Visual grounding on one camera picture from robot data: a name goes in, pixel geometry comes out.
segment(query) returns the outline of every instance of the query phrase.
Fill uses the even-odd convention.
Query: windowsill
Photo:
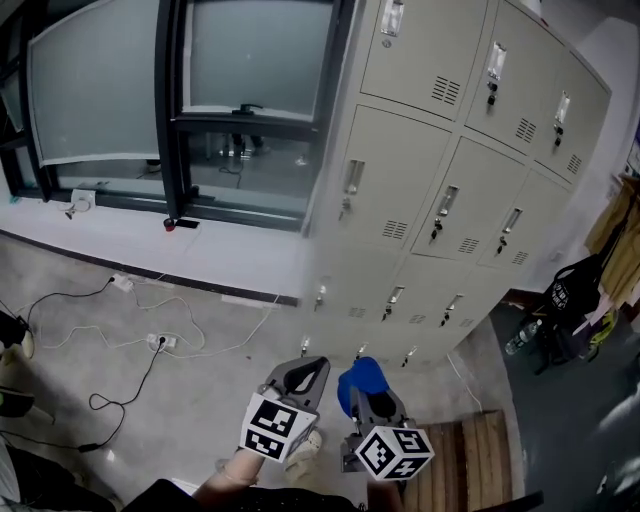
[[[282,296],[302,296],[309,241],[297,233],[199,220],[167,233],[166,215],[98,206],[69,220],[63,203],[0,206],[0,230],[163,274]]]

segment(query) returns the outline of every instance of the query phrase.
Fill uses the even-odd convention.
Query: white cable
[[[144,279],[144,281],[134,281],[131,278],[132,277],[138,277],[138,276],[129,275],[129,276],[127,276],[127,279],[129,279],[129,281],[131,281],[133,284],[148,284],[148,285],[154,286],[154,285],[157,285],[157,283],[166,275],[167,274],[162,274],[160,277],[156,277],[155,279],[149,279],[149,278],[143,277],[142,279]]]
[[[467,385],[465,380],[462,378],[462,376],[458,372],[458,369],[456,368],[456,365],[453,364],[453,361],[451,360],[451,356],[449,354],[447,354],[447,359],[451,363],[451,368],[453,368],[453,371],[456,372],[456,375],[460,379],[460,382],[462,382],[464,384],[464,387],[467,388],[467,392],[469,393],[469,395],[471,395],[471,398],[473,398],[476,401],[476,403],[478,404],[478,407],[480,407],[480,412],[482,412],[482,404],[480,403],[480,400],[478,400],[476,398],[476,396],[471,392],[471,389],[469,388],[469,386]]]
[[[159,278],[157,278],[155,281],[158,281],[160,279],[162,279],[165,276],[165,274],[161,275]],[[139,282],[136,283],[134,281],[132,281],[135,284],[153,284],[153,282],[151,283],[143,283],[143,282]],[[136,301],[136,306],[138,307],[138,309],[143,310],[143,311],[148,311],[151,309],[156,309],[159,308],[160,306],[163,306],[164,304],[167,304],[168,302],[171,302],[172,300],[179,300],[180,302],[182,302],[185,307],[187,308],[187,311],[189,312],[189,320],[191,321],[191,324],[196,328],[196,330],[198,331],[198,333],[200,334],[200,338],[202,340],[200,346],[195,346],[193,343],[189,342],[189,340],[187,340],[184,336],[181,336],[180,334],[174,333],[174,332],[169,332],[169,331],[163,331],[163,332],[159,332],[156,335],[157,336],[174,336],[182,341],[184,341],[187,345],[189,345],[191,348],[194,348],[195,350],[202,350],[204,348],[204,346],[206,345],[206,337],[204,332],[202,331],[202,329],[198,326],[198,324],[195,322],[195,319],[193,318],[193,311],[191,311],[191,308],[189,307],[189,304],[182,298],[182,297],[178,297],[178,296],[172,296],[169,297],[168,299],[165,299],[161,302],[159,302],[158,304],[154,304],[151,306],[142,306],[140,305],[140,302],[138,300],[138,296],[136,294],[135,291],[135,287],[131,289],[131,291],[133,292],[133,296],[135,298]],[[278,302],[278,299],[280,298],[280,295],[277,295],[275,300],[273,301],[273,304],[276,304]],[[29,304],[25,304],[24,306],[21,306],[20,308],[18,308],[16,310],[16,313],[18,313],[19,311],[22,311],[23,309],[31,306],[35,304],[34,302],[30,302]],[[255,326],[255,328],[253,329],[253,331],[251,331],[251,334],[249,334],[249,336],[247,337],[247,339],[245,339],[242,343],[239,343],[238,345],[234,345],[232,347],[227,347],[227,348],[223,348],[221,350],[217,350],[215,352],[209,352],[209,353],[205,353],[205,354],[191,354],[191,355],[186,355],[186,356],[179,356],[176,354],[172,354],[171,352],[167,352],[166,347],[163,347],[162,349],[160,349],[160,353],[166,354],[170,357],[173,357],[174,359],[192,359],[192,358],[196,358],[196,357],[211,357],[211,356],[215,356],[218,354],[222,354],[224,352],[228,352],[229,350],[234,350],[236,348],[241,348],[243,346],[245,346],[247,343],[249,343],[249,341],[251,341],[251,339],[253,338],[253,336],[255,335],[256,332],[258,332],[258,329],[260,329],[260,327],[262,327],[262,324],[264,324],[267,321],[267,318],[269,318],[269,316],[271,315],[271,313],[273,312],[274,308],[270,307],[269,310],[267,311],[267,313],[262,317],[262,319],[260,320],[260,322],[258,322],[258,325]],[[69,333],[69,335],[59,344],[57,345],[44,345],[42,343],[42,334],[44,332],[44,324],[41,326],[38,335],[36,336],[39,344],[42,348],[44,349],[56,349],[56,348],[60,348],[62,347],[65,343],[67,343],[73,336],[73,334],[76,331],[79,330],[84,330],[84,329],[97,329],[98,333],[100,334],[100,337],[102,338],[102,340],[104,341],[105,345],[108,348],[120,348],[120,347],[125,347],[128,345],[134,345],[136,343],[141,343],[143,341],[147,342],[147,348],[149,350],[152,350],[153,352],[155,352],[155,350],[153,350],[151,348],[151,344],[149,342],[148,339],[140,339],[140,340],[135,340],[135,341],[128,341],[125,343],[120,343],[118,345],[112,345],[109,343],[109,340],[107,340],[106,336],[104,335],[104,333],[102,332],[102,330],[100,329],[99,326],[97,325],[86,325],[86,326],[76,326],[74,327],[71,332]]]
[[[280,298],[280,295],[278,295],[276,297],[276,300],[273,301],[273,304],[278,302],[279,298]],[[238,345],[234,345],[233,347],[223,348],[221,350],[216,350],[215,352],[209,352],[209,353],[206,353],[206,354],[192,354],[192,355],[189,355],[189,356],[177,356],[175,354],[172,354],[171,352],[167,352],[165,349],[161,349],[160,353],[166,354],[166,355],[171,356],[171,357],[173,357],[175,359],[193,359],[195,357],[211,357],[211,356],[215,356],[215,355],[218,355],[218,354],[222,354],[223,352],[228,352],[229,350],[233,350],[233,349],[236,349],[236,348],[244,347],[247,343],[249,343],[249,341],[251,341],[251,338],[253,338],[255,333],[258,332],[258,329],[260,329],[260,327],[262,327],[262,324],[267,321],[267,318],[269,318],[269,315],[271,315],[271,313],[273,312],[273,309],[274,308],[269,308],[269,311],[267,311],[267,313],[262,317],[262,320],[260,320],[260,322],[258,322],[258,325],[256,325],[254,327],[253,331],[251,331],[251,334],[249,334],[249,336],[247,336],[246,340],[244,340],[242,343],[239,343]],[[147,348],[149,348],[149,350],[152,350],[151,347],[149,346],[149,344],[147,344]]]
[[[69,341],[71,339],[71,336],[73,336],[74,332],[82,330],[82,329],[97,329],[98,332],[100,333],[100,336],[102,337],[105,345],[107,345],[107,347],[109,347],[109,348],[126,347],[127,345],[133,345],[135,343],[140,343],[141,341],[147,341],[146,339],[142,339],[142,340],[135,340],[135,341],[127,341],[126,343],[121,343],[120,345],[110,345],[109,344],[109,340],[107,340],[105,335],[102,333],[102,330],[100,329],[100,327],[98,327],[97,325],[80,325],[80,326],[77,326],[77,327],[74,327],[73,329],[71,329],[71,332],[69,333],[69,336],[67,336],[64,339],[64,341],[62,341],[58,345],[43,345],[42,341],[40,341],[40,346],[42,348],[47,348],[47,349],[60,348],[62,345],[64,345],[67,341]]]
[[[182,336],[180,336],[178,334],[170,333],[170,332],[158,333],[158,335],[160,335],[160,334],[170,334],[172,336],[176,336],[177,338],[180,338],[182,341],[184,341],[187,345],[189,345],[191,348],[193,348],[195,350],[202,350],[204,348],[204,346],[207,344],[207,339],[206,339],[206,337],[204,335],[204,332],[202,332],[202,329],[200,329],[198,324],[193,319],[193,311],[191,311],[191,308],[189,307],[189,304],[187,304],[187,301],[184,300],[182,297],[178,297],[177,295],[174,295],[173,297],[169,297],[168,299],[165,299],[162,302],[159,302],[158,304],[155,304],[153,306],[141,306],[140,302],[138,301],[138,295],[136,294],[135,286],[133,288],[131,288],[131,291],[133,292],[133,296],[136,299],[136,306],[138,306],[138,309],[141,309],[143,311],[148,311],[150,309],[159,308],[160,306],[166,304],[167,302],[171,302],[172,300],[179,300],[180,302],[182,302],[185,305],[185,307],[187,308],[187,311],[189,311],[189,319],[191,320],[191,325],[193,325],[197,329],[197,331],[200,333],[201,343],[200,343],[200,346],[197,347],[193,343],[188,341],[186,338],[184,338],[184,337],[182,337]]]

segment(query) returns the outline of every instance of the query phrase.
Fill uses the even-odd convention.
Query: black cable
[[[124,418],[127,415],[127,410],[125,409],[124,406],[132,404],[140,396],[140,393],[142,392],[142,387],[144,386],[144,383],[147,380],[147,377],[151,373],[151,369],[153,368],[153,363],[155,362],[156,357],[158,357],[158,354],[160,353],[160,349],[162,349],[162,346],[163,346],[162,343],[158,343],[158,349],[156,350],[156,353],[153,354],[153,359],[151,359],[151,364],[149,364],[149,369],[147,370],[147,373],[144,374],[144,377],[142,377],[142,382],[140,382],[140,386],[138,386],[138,391],[136,392],[135,396],[131,400],[128,400],[126,402],[116,402],[115,400],[109,400],[107,397],[101,395],[100,393],[93,393],[89,397],[89,407],[91,408],[92,411],[100,411],[100,410],[104,409],[105,407],[108,407],[109,405],[117,405],[122,409],[122,418],[120,419],[120,423],[118,423],[118,426],[116,427],[116,429],[113,431],[113,433],[109,436],[109,438],[104,443],[100,443],[100,444],[93,443],[93,444],[90,444],[90,445],[83,445],[83,446],[78,448],[81,452],[83,452],[83,451],[93,451],[93,450],[97,450],[98,448],[102,448],[107,443],[109,443],[109,441],[111,441],[111,439],[113,439],[113,436],[115,436],[118,433],[118,430],[120,430],[120,427],[124,423]],[[93,404],[91,403],[91,400],[93,400],[93,398],[96,397],[96,396],[99,397],[99,398],[102,398],[102,400],[104,400],[105,403],[102,404],[99,407],[94,407]]]
[[[15,318],[16,320],[18,319],[18,317],[15,315],[15,313],[14,313],[13,311],[11,311],[11,310],[9,309],[9,307],[8,307],[4,302],[2,302],[2,299],[0,299],[0,304],[2,304],[2,306],[4,307],[4,309],[6,309],[6,310],[7,310],[7,312],[8,312],[8,313],[13,317],[13,318]]]
[[[43,444],[45,446],[53,446],[54,448],[64,448],[65,450],[77,450],[77,446],[69,446],[66,444],[57,444],[57,443],[48,443],[46,441],[38,441],[37,439],[32,439],[27,436],[23,436],[22,434],[16,434],[15,432],[9,432],[8,430],[0,430],[0,434],[7,434],[9,436],[19,437],[20,439],[24,439],[25,441],[29,441],[30,443],[35,444]]]
[[[236,183],[236,189],[240,188],[240,182],[242,181],[242,171],[244,170],[244,162],[240,160],[240,170],[239,171],[231,171],[228,167],[222,166],[218,168],[218,172],[222,174],[231,174],[232,176],[238,177],[238,182]]]
[[[151,369],[153,368],[153,363],[155,362],[156,357],[158,357],[158,354],[160,353],[160,350],[162,349],[162,346],[163,346],[162,343],[158,344],[158,349],[156,350],[155,354],[153,355],[153,358],[151,359],[151,364],[149,364],[149,369],[147,370],[147,373],[144,374],[144,377],[142,377],[142,381],[140,382],[140,386],[138,386],[138,391],[136,392],[135,396],[131,400],[127,400],[126,402],[116,402],[115,400],[109,400],[108,398],[106,398],[105,396],[101,395],[100,393],[93,393],[89,397],[89,407],[91,408],[92,411],[100,411],[100,410],[104,409],[105,407],[108,407],[109,405],[117,405],[118,407],[120,407],[122,409],[122,418],[120,418],[120,423],[118,423],[118,426],[111,433],[111,435],[107,438],[106,441],[104,441],[102,443],[81,444],[80,446],[69,446],[69,445],[65,445],[65,444],[57,444],[57,443],[49,443],[47,441],[40,441],[38,439],[33,439],[31,437],[23,436],[22,434],[16,434],[15,432],[9,432],[8,430],[0,430],[0,434],[7,434],[7,435],[10,435],[10,436],[19,437],[20,439],[24,439],[25,441],[29,441],[31,443],[43,444],[45,446],[53,446],[54,448],[62,448],[62,449],[65,449],[65,450],[78,450],[80,453],[92,452],[94,450],[98,450],[98,449],[102,448],[103,446],[107,445],[113,439],[113,437],[118,433],[118,430],[120,430],[120,427],[122,427],[122,424],[124,423],[124,418],[127,415],[127,410],[125,409],[125,405],[129,405],[129,404],[135,402],[138,399],[138,397],[140,396],[140,393],[142,392],[142,387],[144,386],[144,383],[147,380],[147,377],[151,373]],[[91,403],[91,400],[93,400],[93,398],[96,397],[96,396],[102,398],[105,401],[105,403],[103,405],[99,406],[99,407],[94,407],[93,404]]]
[[[27,324],[29,325],[29,329],[31,329],[31,312],[33,311],[33,308],[36,307],[36,305],[42,302],[44,299],[48,299],[49,297],[53,297],[54,295],[59,295],[60,297],[72,297],[76,299],[79,299],[82,297],[93,297],[94,295],[98,295],[99,293],[102,293],[103,291],[105,291],[107,289],[107,286],[109,286],[109,283],[112,283],[113,281],[114,281],[113,277],[110,277],[109,280],[105,283],[105,285],[96,292],[85,293],[80,295],[74,295],[72,293],[54,292],[39,298],[37,301],[31,304],[31,307],[29,308],[29,313],[27,314]]]

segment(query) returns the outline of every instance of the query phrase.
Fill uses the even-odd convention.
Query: frosted glass
[[[154,53],[159,0],[107,0],[30,45],[41,163],[158,158]]]
[[[22,130],[22,111],[20,110],[20,83],[18,72],[11,75],[0,90],[4,108],[7,109],[13,129],[17,132]]]
[[[331,10],[331,2],[301,0],[195,2],[192,108],[185,110],[255,103],[282,117],[311,118]]]

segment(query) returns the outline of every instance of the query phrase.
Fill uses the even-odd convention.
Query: locker
[[[562,52],[543,27],[501,2],[467,126],[530,154],[552,102]]]
[[[486,0],[382,0],[361,91],[455,119]]]
[[[485,318],[514,284],[517,274],[476,266],[463,286],[462,297],[449,311],[443,330],[457,331],[463,338]]]
[[[318,250],[314,315],[335,320],[378,320],[398,254],[361,245],[328,245]]]
[[[460,139],[412,252],[475,262],[504,219],[526,168],[497,151]]]
[[[370,325],[363,332],[362,339],[366,346],[363,347],[362,355],[373,357],[378,363],[385,365],[385,369],[400,370],[405,359],[410,359],[413,356],[411,352],[420,345],[423,331],[422,326],[416,324]]]
[[[380,319],[385,325],[439,326],[473,268],[460,261],[408,256],[387,293]]]
[[[564,208],[569,193],[534,170],[513,203],[502,227],[478,262],[520,271],[544,245],[544,235]]]
[[[362,343],[364,326],[353,322],[317,317],[307,322],[300,354],[324,356],[332,363],[349,367]]]
[[[402,247],[450,132],[358,107],[344,163],[339,231],[349,240]]]
[[[576,183],[598,141],[609,93],[573,54],[565,52],[552,100],[534,156],[542,165]]]

